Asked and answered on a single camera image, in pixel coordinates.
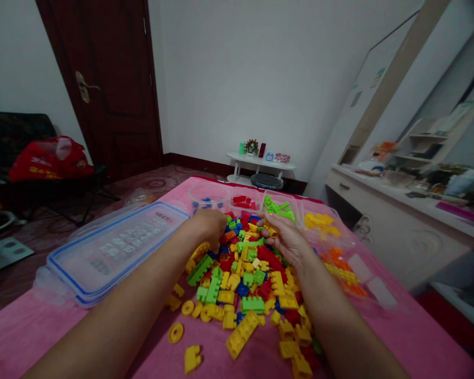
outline red plastic bag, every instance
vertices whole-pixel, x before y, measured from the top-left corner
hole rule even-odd
[[[67,136],[31,141],[9,171],[11,182],[71,179],[95,172],[83,145]]]

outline wooden door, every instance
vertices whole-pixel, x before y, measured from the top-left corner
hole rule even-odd
[[[94,163],[110,163],[112,180],[159,167],[147,1],[37,0],[37,5]]]

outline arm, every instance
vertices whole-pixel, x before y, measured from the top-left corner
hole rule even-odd
[[[226,217],[199,210],[120,283],[24,378],[124,377],[188,259],[204,241],[218,247]]]
[[[295,268],[316,337],[335,376],[339,379],[409,377],[346,298],[298,229],[280,216],[268,214],[266,219],[280,232],[278,239],[268,238],[267,243],[277,247]],[[269,236],[266,230],[262,233]]]

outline door frame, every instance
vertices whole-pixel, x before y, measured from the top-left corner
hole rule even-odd
[[[86,111],[83,108],[83,104],[81,102],[81,93],[79,90],[79,86],[74,77],[74,73],[72,72],[70,65],[68,63],[68,57],[66,56],[65,49],[63,48],[63,41],[58,31],[55,18],[53,15],[53,11],[49,4],[49,0],[35,0],[37,3],[38,11],[41,15],[42,22],[44,23],[44,27],[46,29],[47,37],[49,38],[49,42],[51,43],[51,48],[53,49],[54,56],[56,58],[56,62],[58,63],[58,67],[63,77],[63,82],[65,83],[65,87],[68,92],[68,97],[70,98],[70,102],[72,103],[72,107],[74,108],[75,116],[77,117],[77,121],[79,122],[79,127],[84,136],[84,140],[86,141],[88,151],[91,155],[92,161],[94,165],[103,164],[108,162],[102,161],[102,154],[100,152],[100,148],[98,147],[98,143],[93,136],[93,133],[90,128],[89,120],[86,116]],[[151,25],[149,20],[149,7],[147,5],[147,0],[141,0],[142,8],[144,12],[144,21],[145,21],[145,28],[146,28],[146,48],[147,48],[147,55],[149,59],[149,70],[151,74],[151,92],[153,95],[153,117],[158,125],[156,128],[157,139],[158,139],[158,150],[159,150],[159,159],[160,165],[163,164],[163,143],[162,143],[162,133],[161,133],[161,124],[160,124],[160,112],[158,108],[158,96],[156,92],[156,77],[154,71],[154,59],[153,59],[153,43],[151,41]]]

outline container lid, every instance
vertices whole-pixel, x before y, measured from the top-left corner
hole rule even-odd
[[[102,297],[154,252],[186,220],[187,213],[153,203],[59,247],[47,265],[86,300]]]

